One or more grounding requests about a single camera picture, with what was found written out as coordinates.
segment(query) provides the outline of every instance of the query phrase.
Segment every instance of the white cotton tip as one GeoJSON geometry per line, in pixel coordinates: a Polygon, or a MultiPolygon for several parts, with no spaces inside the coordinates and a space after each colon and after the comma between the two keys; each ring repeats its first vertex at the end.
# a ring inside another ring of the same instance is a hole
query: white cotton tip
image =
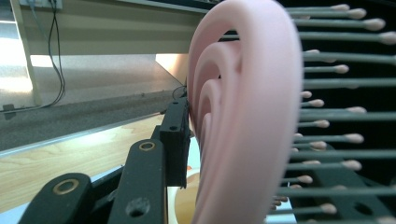
{"type": "Polygon", "coordinates": [[[320,53],[320,50],[318,50],[318,49],[309,49],[309,50],[306,50],[305,53],[320,53]]]}
{"type": "Polygon", "coordinates": [[[395,217],[379,217],[376,220],[376,222],[379,224],[396,224],[396,218],[395,217]]]}
{"type": "Polygon", "coordinates": [[[322,100],[312,100],[312,101],[308,101],[308,103],[310,105],[312,105],[313,107],[323,107],[324,106],[324,101],[322,101],[322,100]]]}
{"type": "Polygon", "coordinates": [[[350,10],[350,6],[347,4],[340,4],[340,5],[332,6],[331,9],[334,9],[337,11],[348,11],[348,10],[350,10]]]}
{"type": "Polygon", "coordinates": [[[302,92],[300,93],[300,95],[301,95],[303,98],[307,99],[307,98],[311,98],[312,92],[310,92],[310,91],[302,91],[302,92]]]}
{"type": "Polygon", "coordinates": [[[286,203],[289,201],[288,197],[285,197],[285,196],[275,196],[274,198],[275,198],[275,200],[281,201],[282,203],[286,203]]]}
{"type": "Polygon", "coordinates": [[[364,141],[364,137],[358,133],[344,134],[344,137],[348,139],[349,143],[360,144],[364,141]]]}
{"type": "Polygon", "coordinates": [[[314,121],[314,123],[317,125],[318,128],[328,128],[330,126],[330,122],[327,121],[326,119],[320,119],[314,121]]]}
{"type": "Polygon", "coordinates": [[[343,161],[341,163],[349,170],[353,170],[353,171],[361,170],[361,163],[358,161],[343,161]]]}
{"type": "Polygon", "coordinates": [[[379,34],[381,38],[381,43],[386,45],[395,45],[396,44],[396,32],[386,32],[379,34]]]}
{"type": "Polygon", "coordinates": [[[363,8],[355,8],[349,10],[347,14],[349,15],[350,19],[359,20],[366,16],[367,11],[364,10],[363,8]]]}
{"type": "Polygon", "coordinates": [[[303,161],[303,164],[320,164],[320,161],[303,161]]]}
{"type": "Polygon", "coordinates": [[[290,185],[291,189],[302,189],[303,187],[301,187],[301,185],[290,185]]]}
{"type": "Polygon", "coordinates": [[[318,141],[318,142],[311,142],[309,143],[311,147],[317,148],[317,149],[326,149],[327,144],[323,141],[318,141]]]}
{"type": "Polygon", "coordinates": [[[323,213],[325,214],[336,214],[337,213],[337,208],[331,204],[331,203],[324,203],[323,205],[320,206],[322,209],[323,213]]]}
{"type": "Polygon", "coordinates": [[[363,23],[365,25],[364,28],[366,28],[367,30],[371,30],[371,31],[381,30],[386,25],[385,21],[381,20],[381,19],[366,20],[366,21],[363,21],[363,23]]]}
{"type": "Polygon", "coordinates": [[[335,63],[335,62],[337,62],[337,60],[336,59],[324,59],[323,62],[324,63],[335,63]]]}
{"type": "Polygon", "coordinates": [[[300,175],[297,177],[297,179],[305,184],[312,184],[312,182],[314,182],[314,179],[312,179],[312,177],[309,175],[300,175]]]}
{"type": "Polygon", "coordinates": [[[275,206],[280,206],[281,204],[282,204],[281,201],[278,201],[278,200],[273,201],[273,205],[275,205],[275,206]]]}
{"type": "Polygon", "coordinates": [[[338,74],[345,74],[349,71],[349,67],[344,64],[336,65],[334,68],[335,68],[335,73],[338,74]]]}
{"type": "Polygon", "coordinates": [[[353,106],[346,109],[349,112],[357,113],[357,114],[365,114],[367,110],[361,106],[353,106]]]}

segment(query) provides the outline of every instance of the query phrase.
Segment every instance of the pink curved foam piece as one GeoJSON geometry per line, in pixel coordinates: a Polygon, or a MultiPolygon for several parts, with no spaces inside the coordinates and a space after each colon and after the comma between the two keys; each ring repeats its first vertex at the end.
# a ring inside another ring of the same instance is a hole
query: pink curved foam piece
{"type": "Polygon", "coordinates": [[[275,1],[227,0],[199,24],[187,80],[201,149],[192,223],[263,221],[296,129],[301,52],[294,24],[275,1]],[[240,41],[218,42],[231,29],[240,41]]]}

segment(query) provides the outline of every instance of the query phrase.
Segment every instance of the screw hole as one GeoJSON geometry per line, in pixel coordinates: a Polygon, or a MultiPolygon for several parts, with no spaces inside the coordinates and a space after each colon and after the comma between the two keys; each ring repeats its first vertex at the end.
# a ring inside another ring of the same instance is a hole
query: screw hole
{"type": "Polygon", "coordinates": [[[355,203],[355,209],[356,211],[360,212],[361,214],[364,214],[366,216],[370,216],[373,214],[373,211],[371,208],[364,203],[355,203]]]}
{"type": "Polygon", "coordinates": [[[150,151],[155,148],[155,144],[152,142],[145,142],[139,145],[139,149],[143,151],[150,151]]]}
{"type": "Polygon", "coordinates": [[[137,198],[131,200],[126,206],[125,212],[128,216],[136,218],[142,217],[149,211],[149,199],[137,198]]]}
{"type": "Polygon", "coordinates": [[[59,182],[55,187],[53,187],[52,191],[55,194],[63,195],[75,190],[78,184],[79,182],[76,179],[66,179],[64,181],[59,182]]]}

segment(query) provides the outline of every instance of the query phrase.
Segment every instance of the wooden floor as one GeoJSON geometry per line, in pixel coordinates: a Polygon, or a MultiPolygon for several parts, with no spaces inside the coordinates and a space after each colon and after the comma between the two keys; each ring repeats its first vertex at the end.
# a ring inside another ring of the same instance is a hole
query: wooden floor
{"type": "Polygon", "coordinates": [[[130,146],[151,137],[163,116],[0,158],[0,213],[30,202],[52,178],[98,175],[125,163],[130,146]]]}

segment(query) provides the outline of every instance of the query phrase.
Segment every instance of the black cable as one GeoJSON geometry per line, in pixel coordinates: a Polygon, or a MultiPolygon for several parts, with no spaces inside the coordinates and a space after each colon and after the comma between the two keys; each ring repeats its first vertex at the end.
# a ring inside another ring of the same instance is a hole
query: black cable
{"type": "Polygon", "coordinates": [[[57,13],[57,8],[56,8],[56,0],[54,0],[54,4],[52,3],[52,1],[50,1],[50,5],[52,8],[52,24],[49,30],[49,41],[48,41],[48,45],[49,45],[49,56],[52,62],[52,66],[55,69],[55,72],[61,82],[61,87],[59,89],[58,92],[58,96],[56,97],[56,99],[49,105],[46,105],[45,107],[50,107],[53,105],[56,105],[58,102],[61,101],[61,99],[64,97],[65,94],[65,81],[64,81],[64,72],[62,70],[62,61],[61,61],[61,44],[60,44],[60,35],[59,35],[59,26],[58,26],[58,20],[56,18],[56,13],[57,13]],[[51,52],[51,47],[50,47],[50,41],[52,38],[52,32],[53,32],[53,28],[56,28],[56,33],[57,33],[57,43],[58,43],[58,61],[59,61],[59,69],[55,64],[55,61],[53,60],[53,54],[51,52]]]}

